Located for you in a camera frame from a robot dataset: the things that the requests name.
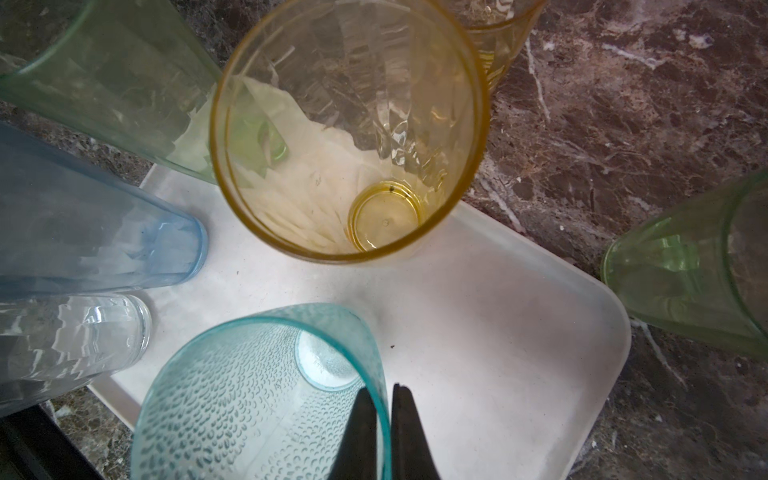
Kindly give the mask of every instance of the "clear glass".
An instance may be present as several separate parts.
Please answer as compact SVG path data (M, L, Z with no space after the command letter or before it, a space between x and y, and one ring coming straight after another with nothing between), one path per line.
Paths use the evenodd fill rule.
M493 91L520 53L548 0L441 0L467 29Z
M0 98L216 182L220 70L168 0L5 0L0 28Z
M133 365L151 325L131 295L0 301L0 417Z
M603 281L630 315L768 359L768 172L680 204L608 249Z
M305 260L384 257L431 230L482 159L488 92L432 0L289 0L237 47L214 98L221 189Z
M308 303L216 326L152 383L131 477L326 478L362 387L379 415L378 478L390 478L384 372L360 318Z
M173 285L202 266L202 224L0 124L0 299Z

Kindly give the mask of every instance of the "tray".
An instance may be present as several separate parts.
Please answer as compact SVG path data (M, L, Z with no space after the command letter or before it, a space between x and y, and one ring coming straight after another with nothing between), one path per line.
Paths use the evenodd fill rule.
M407 261L327 266L262 243L214 185L156 165L142 187L198 217L210 249L189 282L135 293L153 316L147 352L91 384L131 428L163 364L198 333L333 302L369 323L389 391L413 391L443 480L555 480L627 359L630 324L606 286L467 204Z

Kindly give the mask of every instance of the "drinking glass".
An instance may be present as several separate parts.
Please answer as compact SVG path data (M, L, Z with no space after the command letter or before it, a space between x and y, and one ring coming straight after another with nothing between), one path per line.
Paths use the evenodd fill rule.
M151 324L132 295L0 301L0 417L133 365Z
M0 31L0 98L216 182L220 70L168 0L4 0Z
M379 417L378 478L389 478L384 372L360 318L307 303L221 324L152 383L131 477L324 479L361 388Z
M496 88L538 21L548 0L442 0L466 28L488 79Z
M630 315L768 359L768 172L688 200L616 240L603 281Z
M173 285L202 267L194 217L0 124L0 299Z
M219 185L305 260L396 252L461 198L488 132L466 32L432 0L289 0L240 43L214 98Z

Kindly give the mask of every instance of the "teal cup rim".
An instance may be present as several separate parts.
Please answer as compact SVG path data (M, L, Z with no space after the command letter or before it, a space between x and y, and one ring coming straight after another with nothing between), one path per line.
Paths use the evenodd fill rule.
M356 315L354 312L348 310L345 307L333 304L333 303L303 303L299 305L292 305L292 306L310 306L310 305L328 305L333 306L336 308L344 309L347 312L349 312L351 315L354 315L356 318L358 318L363 324L363 326L368 330L368 326L362 321L362 319L359 318L358 315ZM263 315L261 313L256 313L251 316L244 316L239 319L230 320L225 323L221 323L219 325L216 325L214 327L211 327L204 332L196 335L192 340L185 343L184 346L182 346L177 352L173 354L173 356L163 365L163 368L160 370L160 372L157 374L157 376L152 381L152 385L150 386L149 390L147 391L147 395L144 397L144 401L141 403L141 410L139 412L138 420L136 421L136 427L134 429L134 439L131 443L131 472L137 471L137 469L134 468L134 453L137 451L137 443L142 440L141 438L141 430L144 426L144 421L146 419L147 413L145 409L143 408L144 405L147 405L152 396L155 394L155 391L163 388L165 382L163 382L163 375L169 370L169 368L175 364L176 362L179 362L185 357L185 354L190 348L194 345L197 345L200 342L206 341L209 339L209 337L215 336L218 333L224 332L229 329L239 328L241 326L248 326L248 325L255 325L260 323L275 323L278 325L284 325L284 326L291 326L293 328L296 328L298 330L301 330L303 332L308 332L324 342L328 343L333 347L336 351L344 355L344 358L352 364L352 366L355 368L355 370L360 375L360 378L362 379L363 383L366 386L366 389L368 390L369 394L371 395L371 399L373 400L373 405L376 407L376 413L379 417L379 427L381 428L382 433L382 450L383 450L383 464L382 464L382 471L381 473L381 479L382 480L389 480L392 472L392 434L389 426L389 404L386 398L382 398L374 388L375 383L373 382L373 377L370 372L367 372L363 367L362 363L337 339L333 338L331 335L328 335L327 333L323 332L321 329L317 329L314 326L307 325L305 323L301 323L300 321L294 320L294 319L287 319L284 317L279 316L273 316L269 313L274 310L281 310L280 307L276 309L269 310L266 313L266 315ZM386 384L384 385L384 393L386 395Z

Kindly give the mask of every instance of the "plastic tumbler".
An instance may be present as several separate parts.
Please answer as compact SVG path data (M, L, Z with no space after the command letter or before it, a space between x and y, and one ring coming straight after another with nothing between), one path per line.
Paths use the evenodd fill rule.
M389 478L384 372L360 318L307 303L216 326L152 383L131 477L323 480L364 387L379 417L377 478Z
M0 417L133 365L151 325L131 295L0 301Z
M688 200L611 245L603 281L630 315L768 359L768 172Z
M493 91L520 53L548 0L441 0L466 28Z
M219 185L252 232L355 263L445 218L487 131L475 49L432 0L289 0L230 58L210 134Z
M220 70L168 0L4 0L0 32L0 98L215 183Z
M0 124L0 299L174 285L202 267L203 225Z

